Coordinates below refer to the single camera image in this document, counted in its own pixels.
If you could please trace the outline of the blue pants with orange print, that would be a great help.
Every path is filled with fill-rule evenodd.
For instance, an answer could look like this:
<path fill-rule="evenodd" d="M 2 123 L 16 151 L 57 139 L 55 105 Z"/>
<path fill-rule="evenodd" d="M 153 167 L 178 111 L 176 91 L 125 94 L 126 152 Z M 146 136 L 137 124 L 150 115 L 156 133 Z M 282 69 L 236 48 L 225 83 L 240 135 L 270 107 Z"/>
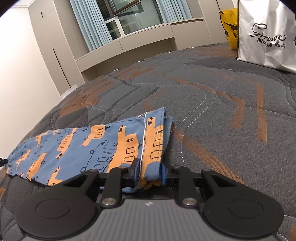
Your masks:
<path fill-rule="evenodd" d="M 6 172 L 53 186 L 87 170 L 108 173 L 136 161 L 136 186 L 124 192 L 159 186 L 172 121 L 160 108 L 107 125 L 47 131 L 16 147 Z"/>

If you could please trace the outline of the grey orange quilted mattress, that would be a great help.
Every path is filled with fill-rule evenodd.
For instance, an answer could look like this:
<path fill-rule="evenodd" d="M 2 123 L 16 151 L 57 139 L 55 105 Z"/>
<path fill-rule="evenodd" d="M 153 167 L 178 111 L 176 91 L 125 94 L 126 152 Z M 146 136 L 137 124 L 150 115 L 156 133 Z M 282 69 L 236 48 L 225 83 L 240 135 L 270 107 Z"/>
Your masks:
<path fill-rule="evenodd" d="M 165 107 L 172 117 L 164 159 L 211 168 L 276 199 L 280 240 L 295 240 L 295 75 L 235 59 L 226 44 L 165 52 L 77 88 L 57 105 L 1 105 L 1 157 L 61 128 L 107 124 Z"/>

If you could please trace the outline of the beige window desk ledge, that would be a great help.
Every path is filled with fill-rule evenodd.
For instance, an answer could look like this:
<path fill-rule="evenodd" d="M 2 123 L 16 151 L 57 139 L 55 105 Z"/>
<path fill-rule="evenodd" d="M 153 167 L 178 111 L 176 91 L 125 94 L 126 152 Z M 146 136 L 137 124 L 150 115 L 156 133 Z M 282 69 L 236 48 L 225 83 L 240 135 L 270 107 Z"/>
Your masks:
<path fill-rule="evenodd" d="M 161 53 L 210 44 L 204 19 L 149 27 L 114 40 L 76 60 L 86 82 Z"/>

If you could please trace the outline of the beige wardrobe cabinet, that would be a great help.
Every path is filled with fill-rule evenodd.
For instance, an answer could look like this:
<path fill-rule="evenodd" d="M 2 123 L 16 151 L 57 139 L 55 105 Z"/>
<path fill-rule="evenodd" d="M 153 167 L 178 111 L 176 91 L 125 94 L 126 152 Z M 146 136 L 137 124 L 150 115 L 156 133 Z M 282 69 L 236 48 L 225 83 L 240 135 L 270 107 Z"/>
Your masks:
<path fill-rule="evenodd" d="M 33 31 L 48 72 L 62 95 L 85 83 L 76 60 L 89 52 L 69 1 L 34 1 Z"/>

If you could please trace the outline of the light blue left curtain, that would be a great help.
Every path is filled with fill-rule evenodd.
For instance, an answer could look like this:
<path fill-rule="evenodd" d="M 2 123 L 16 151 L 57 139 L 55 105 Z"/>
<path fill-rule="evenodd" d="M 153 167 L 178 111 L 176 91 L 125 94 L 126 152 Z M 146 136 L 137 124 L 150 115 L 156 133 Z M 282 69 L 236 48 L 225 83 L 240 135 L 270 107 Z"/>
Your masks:
<path fill-rule="evenodd" d="M 112 42 L 96 1 L 70 0 L 70 4 L 89 51 Z"/>

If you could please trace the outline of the light blue curtain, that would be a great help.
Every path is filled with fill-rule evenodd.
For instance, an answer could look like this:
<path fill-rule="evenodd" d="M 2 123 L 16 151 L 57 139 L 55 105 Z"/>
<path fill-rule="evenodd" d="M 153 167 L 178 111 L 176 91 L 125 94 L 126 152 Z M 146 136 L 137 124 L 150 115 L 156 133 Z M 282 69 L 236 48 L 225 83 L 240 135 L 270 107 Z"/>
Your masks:
<path fill-rule="evenodd" d="M 112 42 L 96 1 L 70 0 L 70 4 L 89 51 Z"/>
<path fill-rule="evenodd" d="M 192 18 L 186 0 L 156 0 L 164 23 L 189 20 Z"/>

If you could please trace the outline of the light blue right curtain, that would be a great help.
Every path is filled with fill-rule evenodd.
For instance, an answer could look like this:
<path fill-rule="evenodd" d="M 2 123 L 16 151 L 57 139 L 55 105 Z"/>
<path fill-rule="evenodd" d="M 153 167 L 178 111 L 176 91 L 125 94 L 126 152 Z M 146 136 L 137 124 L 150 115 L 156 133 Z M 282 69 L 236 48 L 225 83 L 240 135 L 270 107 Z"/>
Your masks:
<path fill-rule="evenodd" d="M 192 18 L 186 0 L 156 0 L 164 23 L 189 20 Z"/>

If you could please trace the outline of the yellow shopping bag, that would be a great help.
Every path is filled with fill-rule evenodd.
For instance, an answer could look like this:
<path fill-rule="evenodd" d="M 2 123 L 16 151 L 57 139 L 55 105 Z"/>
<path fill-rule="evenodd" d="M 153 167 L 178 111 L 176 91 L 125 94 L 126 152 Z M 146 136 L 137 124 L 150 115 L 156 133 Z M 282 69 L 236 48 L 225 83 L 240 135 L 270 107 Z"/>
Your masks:
<path fill-rule="evenodd" d="M 237 8 L 219 12 L 220 21 L 227 41 L 232 50 L 238 49 L 238 15 Z"/>

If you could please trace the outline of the white Sirowe paper bag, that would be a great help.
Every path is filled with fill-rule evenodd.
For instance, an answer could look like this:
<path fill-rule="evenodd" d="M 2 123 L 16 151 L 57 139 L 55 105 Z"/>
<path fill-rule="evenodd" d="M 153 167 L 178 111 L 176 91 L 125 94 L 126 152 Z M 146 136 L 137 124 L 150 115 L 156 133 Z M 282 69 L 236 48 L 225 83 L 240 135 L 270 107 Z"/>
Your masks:
<path fill-rule="evenodd" d="M 238 1 L 237 59 L 295 73 L 295 14 L 282 1 Z"/>

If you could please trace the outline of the glass window with frame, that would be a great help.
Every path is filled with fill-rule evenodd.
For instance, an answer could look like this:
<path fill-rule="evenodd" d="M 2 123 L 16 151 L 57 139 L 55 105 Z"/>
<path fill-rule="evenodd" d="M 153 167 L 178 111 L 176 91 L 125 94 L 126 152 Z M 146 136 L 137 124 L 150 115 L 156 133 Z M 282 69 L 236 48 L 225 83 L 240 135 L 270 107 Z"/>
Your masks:
<path fill-rule="evenodd" d="M 162 24 L 156 1 L 97 1 L 112 39 Z"/>

